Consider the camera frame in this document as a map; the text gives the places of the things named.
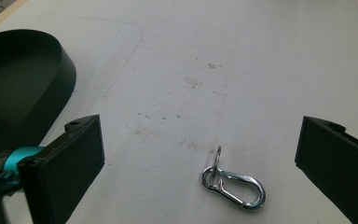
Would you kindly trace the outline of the white foam mat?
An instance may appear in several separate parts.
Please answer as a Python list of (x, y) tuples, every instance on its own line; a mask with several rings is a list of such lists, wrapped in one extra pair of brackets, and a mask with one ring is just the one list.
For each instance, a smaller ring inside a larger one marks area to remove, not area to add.
[[(350, 224), (295, 155), (306, 116), (358, 138), (358, 0), (25, 0), (0, 15), (12, 29), (76, 66), (48, 140), (101, 119), (105, 164), (67, 224)], [(218, 146), (260, 209), (202, 186)]]

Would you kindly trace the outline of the black oval tray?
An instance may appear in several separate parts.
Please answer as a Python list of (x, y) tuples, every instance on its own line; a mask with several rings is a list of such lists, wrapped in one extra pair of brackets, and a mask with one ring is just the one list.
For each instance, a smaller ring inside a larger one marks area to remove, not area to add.
[(0, 153), (41, 143), (75, 84), (75, 65), (56, 37), (0, 33)]

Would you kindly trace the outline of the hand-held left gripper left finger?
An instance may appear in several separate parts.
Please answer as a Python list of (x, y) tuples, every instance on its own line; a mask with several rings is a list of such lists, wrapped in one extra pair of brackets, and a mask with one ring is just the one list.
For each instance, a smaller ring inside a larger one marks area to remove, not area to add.
[(23, 190), (34, 224), (65, 224), (104, 166), (98, 115), (73, 120), (45, 147), (1, 154), (0, 193)]

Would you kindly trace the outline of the silver carabiner with key ring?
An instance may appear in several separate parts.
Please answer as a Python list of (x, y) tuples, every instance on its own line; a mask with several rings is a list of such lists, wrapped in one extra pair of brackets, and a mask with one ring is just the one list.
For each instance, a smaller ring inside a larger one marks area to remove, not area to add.
[[(262, 184), (255, 178), (248, 175), (240, 175), (222, 170), (218, 164), (220, 161), (222, 147), (218, 146), (213, 159), (213, 165), (206, 167), (201, 173), (201, 184), (207, 190), (214, 191), (241, 209), (254, 211), (260, 209), (267, 198), (267, 194)], [(237, 181), (249, 185), (256, 191), (256, 199), (253, 202), (246, 202), (243, 199), (225, 189), (224, 179)]]

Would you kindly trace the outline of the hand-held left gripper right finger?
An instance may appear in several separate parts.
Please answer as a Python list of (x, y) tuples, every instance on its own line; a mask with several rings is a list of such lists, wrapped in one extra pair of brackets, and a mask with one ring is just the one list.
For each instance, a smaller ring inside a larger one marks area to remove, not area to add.
[(358, 139), (339, 124), (305, 117), (295, 163), (352, 224), (358, 224)]

